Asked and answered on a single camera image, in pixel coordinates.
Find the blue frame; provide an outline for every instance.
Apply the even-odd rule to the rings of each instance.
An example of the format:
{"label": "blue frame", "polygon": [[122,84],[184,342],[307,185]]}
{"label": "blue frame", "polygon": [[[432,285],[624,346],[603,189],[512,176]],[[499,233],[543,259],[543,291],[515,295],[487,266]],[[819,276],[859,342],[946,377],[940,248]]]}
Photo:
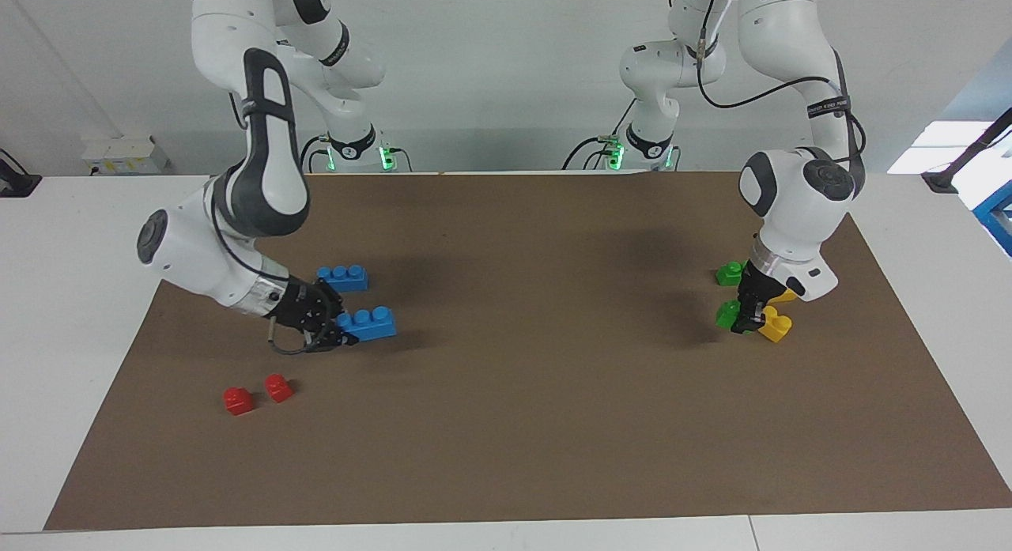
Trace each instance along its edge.
{"label": "blue frame", "polygon": [[981,221],[1005,252],[1012,256],[1012,181],[995,191],[980,207],[974,210],[974,215]]}

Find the white wall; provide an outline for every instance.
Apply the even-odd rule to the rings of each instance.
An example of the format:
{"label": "white wall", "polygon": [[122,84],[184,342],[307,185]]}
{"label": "white wall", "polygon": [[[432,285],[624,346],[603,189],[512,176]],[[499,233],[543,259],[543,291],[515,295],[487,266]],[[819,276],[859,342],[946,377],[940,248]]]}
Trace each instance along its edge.
{"label": "white wall", "polygon": [[[241,157],[226,94],[192,65],[189,0],[16,1],[116,130],[153,135],[184,173],[218,172]],[[0,145],[35,171],[83,173],[80,137],[108,127],[25,47],[9,10],[0,3]],[[666,0],[337,0],[336,10],[354,37],[384,52],[387,82],[365,96],[418,169],[558,168],[621,114],[622,51],[669,35]],[[874,171],[1012,35],[1009,0],[821,0],[821,10],[871,135]],[[771,84],[734,42],[725,40],[729,74],[712,87],[721,99]],[[685,169],[733,169],[752,151],[806,142],[804,104],[791,92],[735,111],[709,108],[693,90],[679,98]],[[297,107],[303,138],[323,129],[307,101]]]}

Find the toy block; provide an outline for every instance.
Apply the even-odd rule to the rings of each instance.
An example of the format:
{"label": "toy block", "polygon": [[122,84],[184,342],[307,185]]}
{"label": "toy block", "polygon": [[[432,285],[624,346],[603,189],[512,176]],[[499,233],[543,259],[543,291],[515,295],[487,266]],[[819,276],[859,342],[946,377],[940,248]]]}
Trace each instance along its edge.
{"label": "toy block", "polygon": [[359,310],[355,312],[354,316],[345,312],[337,317],[337,325],[361,341],[372,341],[397,335],[394,313],[386,306],[380,306],[371,312]]}
{"label": "toy block", "polygon": [[716,271],[716,284],[723,287],[736,287],[742,284],[743,271],[745,271],[745,263],[728,262]]}
{"label": "toy block", "polygon": [[794,291],[787,290],[787,292],[781,294],[773,300],[770,300],[767,304],[783,304],[786,302],[794,302],[795,300],[797,300],[797,295],[794,294]]}
{"label": "toy block", "polygon": [[721,310],[716,313],[716,325],[724,329],[731,329],[738,321],[738,313],[742,311],[742,304],[737,300],[725,302]]}
{"label": "toy block", "polygon": [[280,374],[274,374],[264,379],[263,385],[267,388],[267,394],[270,395],[271,399],[274,399],[275,403],[281,403],[281,401],[296,394],[291,390],[291,386],[288,385],[288,382]]}
{"label": "toy block", "polygon": [[253,395],[241,387],[233,387],[225,391],[225,408],[239,416],[253,410]]}
{"label": "toy block", "polygon": [[790,331],[790,328],[794,327],[794,322],[790,318],[781,316],[772,306],[763,308],[762,313],[766,314],[766,325],[759,328],[759,333],[765,335],[766,339],[773,343],[779,343]]}
{"label": "toy block", "polygon": [[364,292],[369,289],[369,276],[358,264],[344,266],[321,266],[317,277],[326,281],[335,292]]}

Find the blue object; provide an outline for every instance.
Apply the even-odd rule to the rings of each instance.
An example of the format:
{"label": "blue object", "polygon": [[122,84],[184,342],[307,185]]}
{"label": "blue object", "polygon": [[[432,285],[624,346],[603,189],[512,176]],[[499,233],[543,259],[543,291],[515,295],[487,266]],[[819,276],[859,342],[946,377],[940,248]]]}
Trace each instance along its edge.
{"label": "blue object", "polygon": [[317,277],[323,279],[336,292],[364,292],[369,290],[369,276],[358,264],[353,266],[322,266]]}
{"label": "blue object", "polygon": [[355,312],[354,316],[345,312],[337,317],[337,325],[361,341],[372,341],[397,335],[394,313],[386,306],[380,306],[371,312],[359,310]]}
{"label": "blue object", "polygon": [[980,207],[974,210],[974,215],[981,221],[1005,252],[1012,256],[1012,181],[995,191]]}

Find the brown mat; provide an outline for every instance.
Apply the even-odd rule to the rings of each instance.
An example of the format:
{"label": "brown mat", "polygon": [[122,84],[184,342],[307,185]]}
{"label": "brown mat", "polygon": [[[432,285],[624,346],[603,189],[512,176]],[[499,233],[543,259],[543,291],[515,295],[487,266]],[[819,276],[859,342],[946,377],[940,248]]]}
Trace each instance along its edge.
{"label": "brown mat", "polygon": [[[1012,506],[848,220],[841,288],[723,332],[713,269],[758,221],[736,174],[319,177],[268,254],[360,262],[395,339],[283,359],[168,285],[49,530]],[[293,336],[282,345],[293,345]],[[296,397],[227,413],[281,372]]]}

